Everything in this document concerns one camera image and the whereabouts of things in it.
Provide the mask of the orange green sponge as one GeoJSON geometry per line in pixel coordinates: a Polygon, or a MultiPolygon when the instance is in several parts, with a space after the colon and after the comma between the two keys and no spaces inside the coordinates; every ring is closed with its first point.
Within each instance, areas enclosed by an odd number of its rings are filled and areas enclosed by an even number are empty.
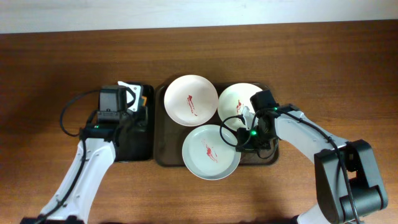
{"type": "Polygon", "coordinates": [[[146,96],[141,96],[141,101],[142,101],[141,105],[145,106],[146,103],[147,103],[147,97],[146,96]]]}

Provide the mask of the pale blue plate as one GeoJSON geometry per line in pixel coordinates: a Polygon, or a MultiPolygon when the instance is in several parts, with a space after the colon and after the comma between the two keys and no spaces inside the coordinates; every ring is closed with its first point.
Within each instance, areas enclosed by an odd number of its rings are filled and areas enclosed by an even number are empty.
{"type": "Polygon", "coordinates": [[[184,164],[201,179],[224,179],[236,170],[241,160],[236,144],[235,135],[226,128],[215,124],[199,126],[183,142],[184,164]]]}

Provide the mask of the white plate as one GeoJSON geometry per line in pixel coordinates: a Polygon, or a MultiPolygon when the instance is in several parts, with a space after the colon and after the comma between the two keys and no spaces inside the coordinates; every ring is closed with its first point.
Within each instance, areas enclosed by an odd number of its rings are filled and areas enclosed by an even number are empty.
{"type": "Polygon", "coordinates": [[[249,83],[237,83],[227,87],[219,97],[218,115],[220,120],[224,121],[230,116],[242,114],[245,106],[251,113],[254,109],[250,102],[250,97],[262,89],[249,83]]]}
{"type": "Polygon", "coordinates": [[[176,78],[164,95],[168,116],[182,126],[199,126],[209,121],[218,108],[215,86],[198,75],[176,78]]]}

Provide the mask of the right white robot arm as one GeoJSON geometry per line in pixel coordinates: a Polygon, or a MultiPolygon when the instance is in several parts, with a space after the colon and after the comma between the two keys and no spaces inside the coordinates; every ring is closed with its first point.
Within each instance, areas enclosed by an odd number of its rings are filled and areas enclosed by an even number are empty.
{"type": "Polygon", "coordinates": [[[239,114],[237,150],[258,152],[274,139],[287,141],[315,166],[317,204],[293,223],[361,223],[383,210],[388,196],[371,145],[325,131],[294,105],[257,106],[239,114]]]}

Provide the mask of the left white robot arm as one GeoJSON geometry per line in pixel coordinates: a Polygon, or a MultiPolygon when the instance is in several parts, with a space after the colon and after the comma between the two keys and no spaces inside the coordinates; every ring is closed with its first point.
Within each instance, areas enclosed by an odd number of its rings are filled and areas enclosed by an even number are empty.
{"type": "Polygon", "coordinates": [[[90,114],[80,129],[75,158],[50,201],[34,218],[22,223],[87,223],[101,181],[115,162],[152,157],[153,117],[148,107],[137,111],[90,114]]]}

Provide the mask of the small black tray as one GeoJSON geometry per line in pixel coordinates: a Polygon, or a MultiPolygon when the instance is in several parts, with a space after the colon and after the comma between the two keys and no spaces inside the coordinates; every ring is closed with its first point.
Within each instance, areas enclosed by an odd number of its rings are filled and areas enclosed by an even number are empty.
{"type": "Polygon", "coordinates": [[[152,159],[154,145],[154,112],[155,112],[155,91],[153,86],[140,83],[118,81],[118,85],[127,87],[127,102],[133,102],[127,110],[137,111],[142,105],[141,96],[147,97],[146,107],[148,107],[149,119],[147,131],[130,146],[117,146],[116,162],[146,161],[152,159]]]}

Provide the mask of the brown plastic serving tray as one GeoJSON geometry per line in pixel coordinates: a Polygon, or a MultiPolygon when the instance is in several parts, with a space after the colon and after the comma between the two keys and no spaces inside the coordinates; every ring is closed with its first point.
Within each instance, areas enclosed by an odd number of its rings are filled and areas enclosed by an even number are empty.
{"type": "MultiPolygon", "coordinates": [[[[164,83],[155,91],[154,145],[153,157],[162,167],[183,167],[182,146],[185,138],[194,130],[173,121],[164,106],[164,96],[168,84],[164,83]]],[[[271,166],[279,160],[279,141],[271,142],[271,149],[261,152],[265,159],[256,153],[242,153],[240,166],[271,166]]]]}

